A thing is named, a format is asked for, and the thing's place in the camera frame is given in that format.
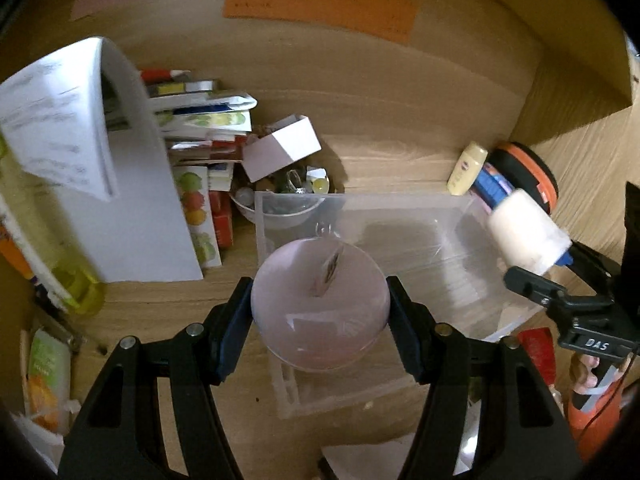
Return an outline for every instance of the fruit-printed box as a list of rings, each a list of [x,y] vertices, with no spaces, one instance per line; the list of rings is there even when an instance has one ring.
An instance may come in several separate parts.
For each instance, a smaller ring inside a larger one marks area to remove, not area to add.
[[[200,266],[203,268],[221,266],[222,261],[209,203],[207,168],[201,166],[174,168],[174,180]]]
[[[248,111],[180,115],[168,110],[158,112],[156,119],[164,137],[206,137],[208,130],[246,134],[252,129],[251,115]]]

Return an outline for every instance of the transparent plastic box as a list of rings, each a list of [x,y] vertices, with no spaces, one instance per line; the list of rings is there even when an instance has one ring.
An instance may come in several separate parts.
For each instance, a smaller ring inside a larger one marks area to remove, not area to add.
[[[471,196],[445,194],[255,195],[260,264],[278,247],[331,233],[396,275],[413,301],[466,336],[498,340],[540,307],[502,284],[504,264]],[[359,361],[330,372],[303,372],[270,355],[283,418],[366,402],[414,384],[388,327]]]

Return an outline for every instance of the orange juice package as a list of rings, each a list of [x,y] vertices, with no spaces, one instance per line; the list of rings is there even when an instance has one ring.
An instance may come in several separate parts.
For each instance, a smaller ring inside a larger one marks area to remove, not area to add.
[[[59,340],[39,329],[29,356],[29,401],[34,422],[53,433],[66,434],[71,383],[71,352]]]
[[[9,231],[2,224],[0,224],[0,254],[27,280],[34,280],[35,276],[31,267],[14,243]]]

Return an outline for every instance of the yellow bottle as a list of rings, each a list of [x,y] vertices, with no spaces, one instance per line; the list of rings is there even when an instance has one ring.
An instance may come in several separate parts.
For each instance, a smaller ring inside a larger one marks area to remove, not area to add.
[[[488,153],[482,146],[470,142],[462,152],[447,182],[447,190],[452,195],[464,195],[475,182]]]

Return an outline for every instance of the stacked books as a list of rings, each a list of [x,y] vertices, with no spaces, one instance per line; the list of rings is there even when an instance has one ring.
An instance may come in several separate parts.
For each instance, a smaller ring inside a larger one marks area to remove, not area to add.
[[[257,101],[245,92],[221,91],[216,80],[194,81],[187,71],[165,72],[164,80],[148,80],[145,72],[141,76],[174,167],[196,254],[203,267],[217,266],[217,249],[233,243],[228,192],[234,165],[244,160],[250,110]],[[202,190],[195,185],[200,181]]]

